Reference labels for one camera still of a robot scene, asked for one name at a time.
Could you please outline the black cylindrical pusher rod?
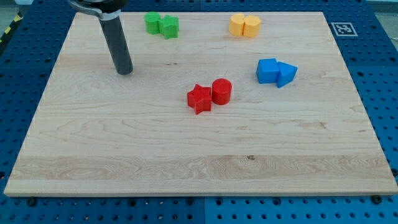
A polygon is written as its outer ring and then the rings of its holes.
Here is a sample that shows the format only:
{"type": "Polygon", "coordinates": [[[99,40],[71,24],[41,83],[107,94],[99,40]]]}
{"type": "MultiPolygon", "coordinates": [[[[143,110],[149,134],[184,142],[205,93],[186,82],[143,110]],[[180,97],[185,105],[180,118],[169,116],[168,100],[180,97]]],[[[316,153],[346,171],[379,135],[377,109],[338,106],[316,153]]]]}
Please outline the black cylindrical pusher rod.
{"type": "Polygon", "coordinates": [[[99,23],[116,71],[120,75],[128,75],[133,72],[133,65],[120,15],[120,10],[105,14],[104,18],[99,20],[99,23]]]}

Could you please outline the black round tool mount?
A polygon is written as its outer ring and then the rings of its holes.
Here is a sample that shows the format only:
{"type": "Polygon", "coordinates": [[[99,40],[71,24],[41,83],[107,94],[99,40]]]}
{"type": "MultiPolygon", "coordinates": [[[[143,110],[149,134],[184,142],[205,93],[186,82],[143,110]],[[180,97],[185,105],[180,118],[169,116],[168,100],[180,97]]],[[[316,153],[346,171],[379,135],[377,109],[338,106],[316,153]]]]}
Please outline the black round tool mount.
{"type": "Polygon", "coordinates": [[[76,12],[110,21],[120,16],[129,0],[68,0],[68,3],[76,12]]]}

